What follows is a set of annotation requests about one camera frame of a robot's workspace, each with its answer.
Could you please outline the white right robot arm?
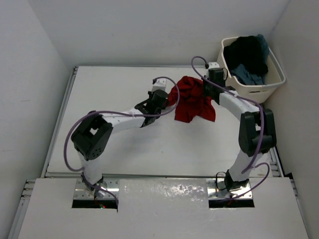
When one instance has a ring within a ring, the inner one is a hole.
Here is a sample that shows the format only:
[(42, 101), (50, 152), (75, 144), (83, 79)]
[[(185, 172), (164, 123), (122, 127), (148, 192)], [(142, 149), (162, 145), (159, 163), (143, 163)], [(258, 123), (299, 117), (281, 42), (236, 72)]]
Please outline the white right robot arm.
[(239, 120), (240, 151), (224, 178), (226, 190), (235, 190), (248, 183), (257, 161), (276, 145), (274, 115), (259, 103), (239, 96), (234, 88), (225, 86), (223, 68), (208, 69), (203, 87), (206, 96)]

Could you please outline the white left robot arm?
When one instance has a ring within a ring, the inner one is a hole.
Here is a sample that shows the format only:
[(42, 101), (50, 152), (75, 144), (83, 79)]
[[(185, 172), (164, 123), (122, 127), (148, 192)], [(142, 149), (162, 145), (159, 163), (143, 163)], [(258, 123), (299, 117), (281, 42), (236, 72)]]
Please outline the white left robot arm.
[(112, 134), (146, 127), (157, 120), (165, 109), (168, 93), (163, 90), (148, 92), (149, 98), (125, 112), (93, 111), (83, 118), (71, 135), (82, 165), (82, 180), (89, 191), (106, 190), (101, 187), (103, 175), (100, 156)]

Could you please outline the red t shirt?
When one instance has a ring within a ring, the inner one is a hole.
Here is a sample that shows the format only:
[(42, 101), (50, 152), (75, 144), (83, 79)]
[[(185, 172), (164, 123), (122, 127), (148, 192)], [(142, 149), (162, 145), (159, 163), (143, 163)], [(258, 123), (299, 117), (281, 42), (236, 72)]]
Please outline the red t shirt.
[(212, 106), (212, 98), (204, 95), (203, 82), (200, 79), (184, 76), (168, 95), (166, 106), (177, 104), (175, 120), (190, 123), (198, 116), (214, 122), (216, 112)]

